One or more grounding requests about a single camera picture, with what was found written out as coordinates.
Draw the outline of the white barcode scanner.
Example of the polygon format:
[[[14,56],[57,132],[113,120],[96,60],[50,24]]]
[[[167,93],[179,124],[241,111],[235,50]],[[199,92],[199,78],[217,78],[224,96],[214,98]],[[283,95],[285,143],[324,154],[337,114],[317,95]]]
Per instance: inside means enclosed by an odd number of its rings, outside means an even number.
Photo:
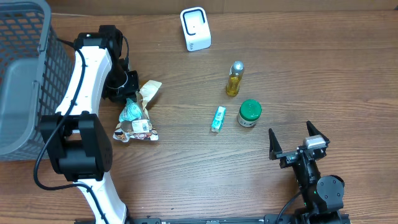
[[[191,7],[180,13],[187,50],[194,52],[211,45],[211,33],[206,12],[202,7]]]

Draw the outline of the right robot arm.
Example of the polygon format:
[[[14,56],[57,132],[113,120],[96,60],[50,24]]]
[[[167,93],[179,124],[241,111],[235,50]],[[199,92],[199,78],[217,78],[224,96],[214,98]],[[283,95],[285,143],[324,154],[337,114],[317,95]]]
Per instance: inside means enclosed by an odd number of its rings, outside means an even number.
[[[337,175],[321,176],[316,161],[326,156],[330,140],[310,122],[309,137],[295,151],[283,152],[269,129],[269,159],[279,160],[280,167],[292,167],[298,183],[296,193],[277,215],[266,215],[266,223],[347,224],[349,215],[342,215],[344,180]]]

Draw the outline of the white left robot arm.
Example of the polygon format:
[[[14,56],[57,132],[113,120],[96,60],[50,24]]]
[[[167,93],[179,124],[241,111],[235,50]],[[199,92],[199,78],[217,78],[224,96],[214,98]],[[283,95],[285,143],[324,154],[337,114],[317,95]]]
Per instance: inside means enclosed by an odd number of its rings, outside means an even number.
[[[75,66],[55,114],[40,120],[44,147],[34,166],[34,181],[48,191],[78,188],[94,213],[93,223],[132,223],[119,198],[110,169],[113,149],[98,111],[102,99],[136,99],[139,78],[122,58],[127,38],[114,25],[82,32],[73,42]]]

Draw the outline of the yellow oil bottle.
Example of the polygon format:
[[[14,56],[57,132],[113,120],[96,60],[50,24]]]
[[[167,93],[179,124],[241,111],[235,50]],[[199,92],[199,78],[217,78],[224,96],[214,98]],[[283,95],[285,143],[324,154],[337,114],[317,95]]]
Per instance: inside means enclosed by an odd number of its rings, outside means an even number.
[[[242,61],[235,61],[229,71],[226,94],[236,96],[239,93],[240,82],[244,74],[244,64]]]

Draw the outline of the dark grey plastic basket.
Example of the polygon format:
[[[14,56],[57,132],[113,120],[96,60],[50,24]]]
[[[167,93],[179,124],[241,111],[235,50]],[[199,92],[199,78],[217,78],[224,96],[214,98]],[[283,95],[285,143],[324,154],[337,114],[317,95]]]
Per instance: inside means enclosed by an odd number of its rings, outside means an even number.
[[[43,115],[54,114],[73,71],[51,26],[46,1],[1,1],[1,160],[33,160],[44,142]]]

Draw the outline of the small teal box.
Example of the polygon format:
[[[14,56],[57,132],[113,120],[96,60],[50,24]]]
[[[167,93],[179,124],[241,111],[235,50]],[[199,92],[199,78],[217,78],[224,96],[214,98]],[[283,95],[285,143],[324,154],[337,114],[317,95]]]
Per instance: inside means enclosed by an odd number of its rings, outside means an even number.
[[[223,127],[224,117],[226,114],[226,108],[223,106],[219,106],[215,112],[213,117],[213,121],[211,124],[211,131],[214,133],[219,133]]]

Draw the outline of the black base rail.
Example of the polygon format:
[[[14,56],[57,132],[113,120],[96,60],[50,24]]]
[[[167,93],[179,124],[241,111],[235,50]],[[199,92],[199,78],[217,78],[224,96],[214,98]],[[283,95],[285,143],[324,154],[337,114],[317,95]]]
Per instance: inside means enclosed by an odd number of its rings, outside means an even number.
[[[130,218],[130,224],[275,224],[278,215],[265,215],[264,217],[239,217],[239,218],[194,218],[194,219],[171,219],[161,220],[159,218]],[[348,215],[312,217],[305,221],[294,215],[282,215],[279,219],[281,224],[296,223],[332,223],[332,224],[351,224]]]

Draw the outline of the green lid jar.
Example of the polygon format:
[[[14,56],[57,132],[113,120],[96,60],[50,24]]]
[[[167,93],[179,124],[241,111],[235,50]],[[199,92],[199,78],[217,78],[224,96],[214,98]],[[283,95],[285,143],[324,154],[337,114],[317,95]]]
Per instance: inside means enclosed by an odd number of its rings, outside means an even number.
[[[237,115],[238,123],[246,128],[250,128],[256,125],[262,113],[261,104],[256,100],[244,101]]]

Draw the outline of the beige Pantree snack pouch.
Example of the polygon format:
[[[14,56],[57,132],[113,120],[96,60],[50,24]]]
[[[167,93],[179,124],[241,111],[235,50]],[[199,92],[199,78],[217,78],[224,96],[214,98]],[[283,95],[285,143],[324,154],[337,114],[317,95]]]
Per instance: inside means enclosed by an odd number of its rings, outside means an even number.
[[[119,122],[113,133],[115,140],[129,142],[132,139],[149,141],[157,141],[159,139],[158,132],[150,121],[146,106],[155,97],[161,86],[161,82],[149,80],[136,93],[136,103],[141,108],[142,116],[133,121]]]

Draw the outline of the teal snack packet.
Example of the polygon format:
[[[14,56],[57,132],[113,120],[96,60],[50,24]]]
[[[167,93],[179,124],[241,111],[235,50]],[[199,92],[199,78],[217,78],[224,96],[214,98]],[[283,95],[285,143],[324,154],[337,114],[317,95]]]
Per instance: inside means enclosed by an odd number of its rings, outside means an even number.
[[[142,111],[139,105],[132,99],[128,98],[126,100],[126,105],[124,109],[119,115],[119,122],[133,121],[135,119],[141,118],[141,116],[142,116]]]

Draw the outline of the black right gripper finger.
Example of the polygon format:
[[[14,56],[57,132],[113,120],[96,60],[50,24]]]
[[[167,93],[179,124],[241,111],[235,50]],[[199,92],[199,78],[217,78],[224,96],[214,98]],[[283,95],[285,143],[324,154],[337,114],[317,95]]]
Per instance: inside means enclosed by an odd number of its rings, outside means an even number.
[[[269,141],[270,141],[269,159],[276,160],[278,159],[277,156],[282,153],[282,148],[271,128],[269,128]]]
[[[320,135],[326,142],[326,145],[330,143],[330,140],[323,134],[321,133],[313,124],[311,121],[306,122],[307,125],[307,131],[309,133],[309,136],[316,136]]]

